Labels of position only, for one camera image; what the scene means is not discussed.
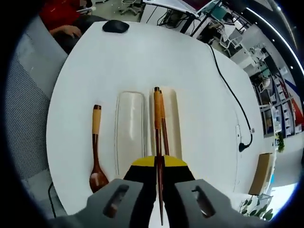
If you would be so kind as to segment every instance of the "chopsticks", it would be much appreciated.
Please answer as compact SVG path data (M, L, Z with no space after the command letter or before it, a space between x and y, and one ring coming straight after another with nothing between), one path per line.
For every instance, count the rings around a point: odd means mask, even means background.
M165 118L165 107L163 104L163 97L162 91L160 90L161 94L161 128L162 128L162 136L163 136L163 144L165 147L165 154L169 155L169 144L168 144L168 136L167 136L167 125L166 125L166 118Z
M161 225L163 225L163 201L162 201L162 142L161 142L161 93L159 87L154 88L154 127L156 140L156 168L157 168L157 183L158 195L161 213Z

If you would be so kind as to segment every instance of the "wooden spoon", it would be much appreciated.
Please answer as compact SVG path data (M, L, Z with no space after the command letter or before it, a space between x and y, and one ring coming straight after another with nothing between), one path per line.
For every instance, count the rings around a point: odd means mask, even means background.
M99 134L100 118L101 118L101 106L95 104L93 108L93 127L92 127L94 166L90 176L90 187L93 193L97 192L103 186L109 183L104 172L102 172L98 161L98 134Z

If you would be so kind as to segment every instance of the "desk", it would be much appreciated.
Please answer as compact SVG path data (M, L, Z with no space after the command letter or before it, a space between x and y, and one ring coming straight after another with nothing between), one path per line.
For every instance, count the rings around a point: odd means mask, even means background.
M254 55L253 52L247 50L242 43L242 47L236 54L234 54L230 59L239 65L240 68L246 71L248 76L252 76L261 71L259 66L259 59Z
M111 181L115 178L118 94L138 91L148 101L154 86L169 86L177 93L182 157L194 176L222 191L248 193L262 151L263 128L246 73L215 50L219 68L255 129L252 145L239 153L236 126L240 125L244 143L249 142L250 134L240 108L217 72L209 46L170 29L128 23L125 34L103 32L104 22L94 23L68 56L52 94L47 157L66 212L73 214L85 207L92 194L88 180L93 166L93 105L102 105L99 158ZM147 154L151 154L149 144ZM154 209L159 215L158 207Z
M208 7L210 4L215 2L216 0L212 0L209 3L207 3L202 9ZM141 22L142 23L149 23L153 25L157 25L158 19L161 18L167 11L167 9L177 10L179 12L183 13L192 13L194 17L197 19L203 20L203 15L198 15L198 12L188 6L186 3L184 3L182 0L143 0L143 2L146 4L142 17ZM194 29L196 29L199 26L199 20L195 20L193 23L193 19L188 19L190 24L185 26L186 31L183 33L191 34ZM195 33L194 38L197 38L201 31L206 27L208 24L204 23L201 25L201 28ZM180 31L183 26L185 25L186 21L182 21L180 25L177 28L174 28L175 30Z
M147 5L161 6L172 10L177 10L183 13L189 12L193 13L196 17L199 17L198 14L187 7L179 0L143 0L143 3Z

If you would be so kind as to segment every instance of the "black cable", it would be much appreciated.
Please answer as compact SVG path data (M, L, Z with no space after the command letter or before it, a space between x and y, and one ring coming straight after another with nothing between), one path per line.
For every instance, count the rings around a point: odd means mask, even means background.
M168 12L169 12L169 10L167 9L167 11L166 11L160 18L158 18L157 23L156 23L157 26L162 26L162 25L164 25L164 24L162 23L162 21L163 21L165 18L163 18L163 17L164 17Z
M191 34L193 33L193 31L194 31L194 29L195 29L194 21L195 21L195 20L193 20L193 29L192 29Z
M52 212L53 212L54 218L56 218L56 212L55 212L54 204L53 204L53 201L52 201L52 198L51 198L51 193L50 193L52 186L54 186L53 183L50 184L47 193L48 193L48 199L51 202L51 207L52 207Z
M153 13L156 11L158 6L155 7L155 9L153 10L152 14L150 15L150 17L148 18L148 20L146 21L146 24L149 22L150 18L152 17Z
M227 81L224 79L224 77L223 77L221 71L219 70L218 62L217 62L217 59L215 58L215 54L214 54L213 48L211 47L211 45L209 45L209 47L210 47L210 49L211 49L211 51L212 51L213 58L214 58L214 62L215 62L215 65L216 65L216 67L217 67L218 73L219 73L219 75L221 76L221 78L223 79L223 81L225 82L226 86L228 87L228 89L230 90L230 92L232 93L232 95L234 96L234 98L236 99L236 101L237 101L239 107L241 108L241 110L242 110L242 112L243 112L243 115L244 115L244 117L245 117L245 119L246 119L246 122L247 122L247 125L248 125L248 128L249 128L249 131L250 131L250 142L249 142L249 144L245 145L245 144L243 144L243 143L241 142L241 143L238 145L238 150L239 150L240 152L242 152L243 150L245 150L246 148L248 148L248 147L251 145L251 143L252 143L253 136L252 136L252 132L251 132L251 127L250 127L248 118L247 118L247 116L246 116L246 113L245 113L245 111L244 111L244 109L243 109L241 103L239 102L238 98L236 97L236 95L234 94L234 92L232 91L232 89L230 88L230 86L228 85Z
M176 29L178 26L180 26L181 25L181 23L184 21L184 20L187 20L189 17L188 16L186 16L185 18L182 18L182 19L180 19L178 22L179 22L179 24L177 24L176 26L174 26L174 27L171 27L171 28L168 28L168 29Z

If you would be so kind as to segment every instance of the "gray office chair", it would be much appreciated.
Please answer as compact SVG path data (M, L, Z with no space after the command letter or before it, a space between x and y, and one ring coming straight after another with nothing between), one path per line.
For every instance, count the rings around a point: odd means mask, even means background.
M48 107L66 58L40 17L34 18L16 47L5 91L8 146L24 187L47 218L53 217L47 194L52 182L46 149ZM65 215L54 189L51 197L57 215Z
M140 13L142 8L134 6L137 1L138 0L122 0L122 9L119 10L120 14L123 15L130 11L134 16L136 16L138 13Z

